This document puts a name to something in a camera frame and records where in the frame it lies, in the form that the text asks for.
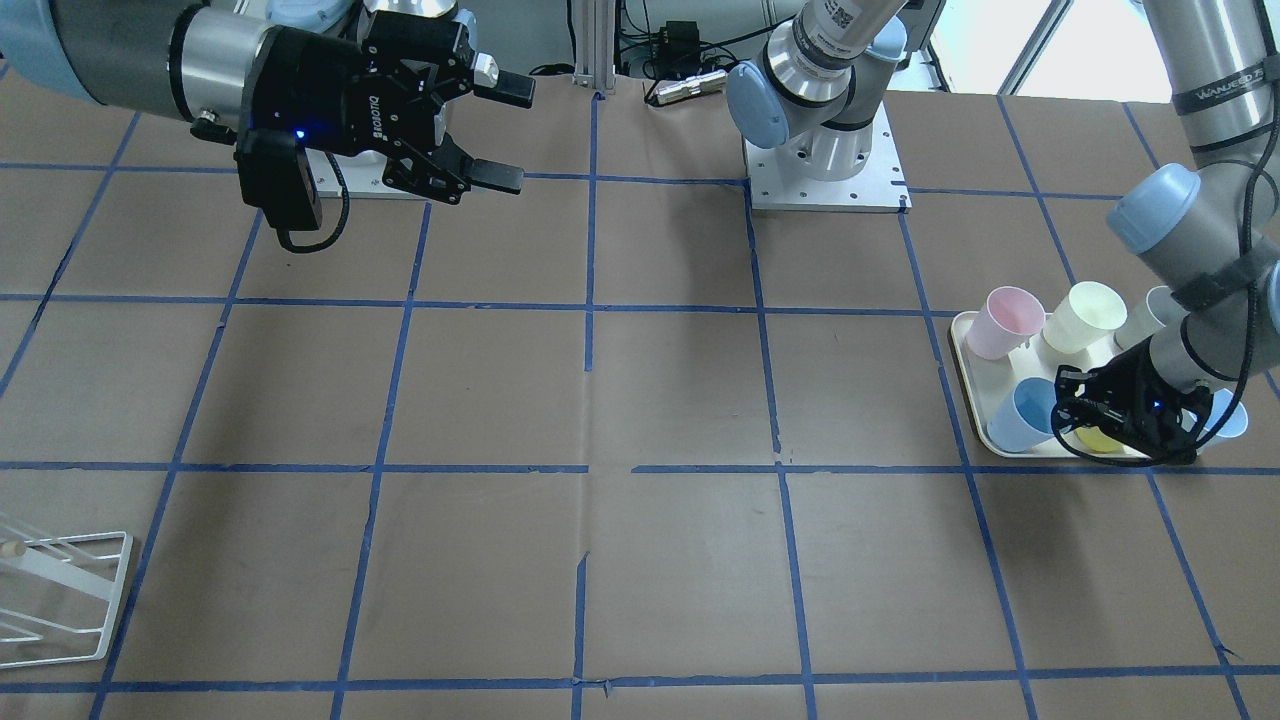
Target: tray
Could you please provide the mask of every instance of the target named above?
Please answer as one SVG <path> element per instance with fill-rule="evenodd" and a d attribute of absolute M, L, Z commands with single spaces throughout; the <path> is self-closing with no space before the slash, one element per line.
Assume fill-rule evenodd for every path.
<path fill-rule="evenodd" d="M 1012 392 L 1014 387 L 1027 378 L 1044 378 L 1052 380 L 1057 375 L 1059 365 L 1074 365 L 1082 370 L 1089 370 L 1106 365 L 1112 357 L 1119 355 L 1111 334 L 1085 347 L 1080 352 L 1066 355 L 1059 352 L 1037 333 L 1030 341 L 1018 346 L 1006 357 L 1000 360 L 987 360 L 978 357 L 969 350 L 964 338 L 969 328 L 973 327 L 977 311 L 960 313 L 951 320 L 951 351 L 955 352 L 956 366 L 960 369 L 960 383 L 964 386 L 965 398 L 969 402 L 969 415 L 973 419 L 974 432 L 988 450 L 1001 457 L 1043 460 L 1046 457 L 1074 457 L 1070 452 L 1050 438 L 1036 447 L 1023 452 L 1009 452 L 1001 450 L 991 442 L 987 434 L 987 421 L 1000 407 L 1000 402 Z M 1066 441 L 1076 448 L 1091 455 L 1100 455 L 1084 447 L 1075 438 L 1075 433 L 1068 433 Z M 1101 457 L 1146 457 L 1129 447 L 1121 447 L 1117 452 L 1101 454 Z"/>

